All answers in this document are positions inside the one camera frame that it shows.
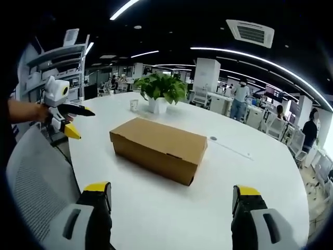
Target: white flower pot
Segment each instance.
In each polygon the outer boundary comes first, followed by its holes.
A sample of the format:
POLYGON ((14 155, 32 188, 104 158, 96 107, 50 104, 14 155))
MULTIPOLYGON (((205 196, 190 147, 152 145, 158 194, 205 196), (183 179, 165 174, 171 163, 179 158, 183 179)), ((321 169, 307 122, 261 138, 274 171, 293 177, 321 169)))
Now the white flower pot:
POLYGON ((165 100, 164 97, 159 97, 156 100, 153 98, 148 98, 149 102, 149 111, 154 114, 163 114, 167 111, 169 103, 165 100))

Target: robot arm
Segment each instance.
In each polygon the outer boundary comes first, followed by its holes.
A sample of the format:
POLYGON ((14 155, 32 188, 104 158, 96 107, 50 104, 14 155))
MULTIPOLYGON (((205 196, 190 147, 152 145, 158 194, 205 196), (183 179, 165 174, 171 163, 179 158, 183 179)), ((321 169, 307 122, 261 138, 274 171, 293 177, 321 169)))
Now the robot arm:
POLYGON ((80 139, 81 136, 74 125, 62 114, 94 116, 88 108, 67 101, 69 81, 55 80, 50 76, 45 84, 44 104, 49 107, 47 123, 63 132, 67 137, 80 139))

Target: air conditioning vent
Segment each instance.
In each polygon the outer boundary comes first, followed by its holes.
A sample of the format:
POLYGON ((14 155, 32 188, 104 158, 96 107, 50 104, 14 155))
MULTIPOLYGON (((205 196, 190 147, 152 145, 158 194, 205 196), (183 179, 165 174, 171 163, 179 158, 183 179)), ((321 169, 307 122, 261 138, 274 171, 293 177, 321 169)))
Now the air conditioning vent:
POLYGON ((236 40, 272 47, 274 29, 260 24, 238 20, 226 20, 236 40))

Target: person's arm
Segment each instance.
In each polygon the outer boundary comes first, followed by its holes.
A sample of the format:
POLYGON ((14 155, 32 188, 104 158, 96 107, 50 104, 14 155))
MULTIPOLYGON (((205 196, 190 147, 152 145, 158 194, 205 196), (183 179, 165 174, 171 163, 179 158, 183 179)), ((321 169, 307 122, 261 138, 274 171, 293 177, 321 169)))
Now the person's arm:
POLYGON ((43 104, 8 100, 9 119, 11 123, 27 121, 44 122, 48 115, 48 108, 43 104))

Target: white shirt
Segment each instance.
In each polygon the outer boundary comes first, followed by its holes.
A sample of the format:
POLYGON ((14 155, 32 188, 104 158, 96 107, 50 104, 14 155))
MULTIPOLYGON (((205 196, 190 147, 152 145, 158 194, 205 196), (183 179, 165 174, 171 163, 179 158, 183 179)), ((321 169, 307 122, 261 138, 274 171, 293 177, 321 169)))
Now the white shirt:
POLYGON ((239 102, 243 103, 245 102, 245 97, 250 95, 250 89, 249 87, 241 87, 238 86, 235 94, 235 99, 238 100, 239 102))

